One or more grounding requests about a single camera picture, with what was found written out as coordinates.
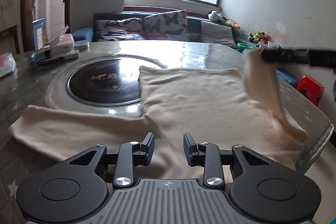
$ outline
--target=gray gripper base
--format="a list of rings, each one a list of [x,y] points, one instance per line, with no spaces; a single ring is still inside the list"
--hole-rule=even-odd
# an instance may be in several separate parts
[[[219,190],[196,179],[141,179],[115,190],[102,209],[78,224],[257,224],[238,213]]]

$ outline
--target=cream cloth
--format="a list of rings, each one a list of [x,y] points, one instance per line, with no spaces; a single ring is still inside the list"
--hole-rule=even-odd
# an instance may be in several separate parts
[[[254,62],[258,53],[247,56],[248,66],[269,66]],[[248,91],[256,91],[261,84],[253,82],[254,75],[245,79]],[[268,92],[277,98],[276,78],[270,82],[273,85]],[[220,149],[242,144],[295,168],[304,147],[305,131],[286,115],[279,117],[279,113],[284,113],[279,100],[266,104],[269,98],[251,99],[236,69],[140,67],[140,88],[143,115],[138,119],[28,106],[10,131],[16,139],[56,160],[69,158],[97,143],[111,149],[124,142],[141,141],[147,132],[154,132],[152,163],[136,168],[139,177],[202,177],[202,167],[187,165],[182,143],[185,133],[191,133],[196,142],[212,142]]]

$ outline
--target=stuffed toy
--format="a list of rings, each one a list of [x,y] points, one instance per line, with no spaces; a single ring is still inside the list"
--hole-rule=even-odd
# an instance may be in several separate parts
[[[226,22],[225,22],[227,25],[231,25],[232,27],[234,27],[235,29],[240,29],[240,26],[238,25],[237,22],[235,22],[234,20],[232,19],[228,19]]]
[[[211,11],[208,13],[208,18],[211,20],[211,21],[220,21],[222,23],[225,23],[226,22],[226,18],[223,17],[223,15],[221,13],[217,13],[216,11]]]
[[[268,34],[266,32],[259,31],[254,34],[249,32],[248,40],[253,41],[255,43],[261,42],[261,43],[267,44],[267,39],[266,39],[267,37],[268,37]]]
[[[208,18],[209,18],[211,21],[218,21],[218,20],[219,20],[219,15],[217,14],[216,11],[211,11],[211,12],[208,14]]]

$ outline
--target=green bowl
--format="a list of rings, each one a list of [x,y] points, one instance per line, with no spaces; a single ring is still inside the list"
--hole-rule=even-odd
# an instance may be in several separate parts
[[[252,47],[250,45],[247,45],[247,44],[244,44],[244,43],[238,43],[237,44],[237,48],[242,52],[246,48],[254,48],[254,47]]]

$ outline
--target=sofa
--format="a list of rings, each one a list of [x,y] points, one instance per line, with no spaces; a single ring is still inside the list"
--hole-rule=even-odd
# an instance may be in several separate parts
[[[120,12],[120,13],[104,13],[104,14],[95,14],[93,16],[93,25],[97,20],[122,20],[128,18],[144,18],[146,16],[154,15],[155,13],[149,12]],[[213,22],[208,19],[187,16],[188,22],[188,32],[189,32],[189,41],[192,42],[201,42],[201,21]],[[232,35],[235,43],[245,43],[245,44],[253,44],[247,40],[247,35],[243,34],[239,30],[236,30],[233,26],[216,22],[216,24],[225,25],[232,28]],[[76,30],[73,34],[73,38],[75,41],[87,40],[89,42],[96,42],[95,28],[91,26],[81,27]]]

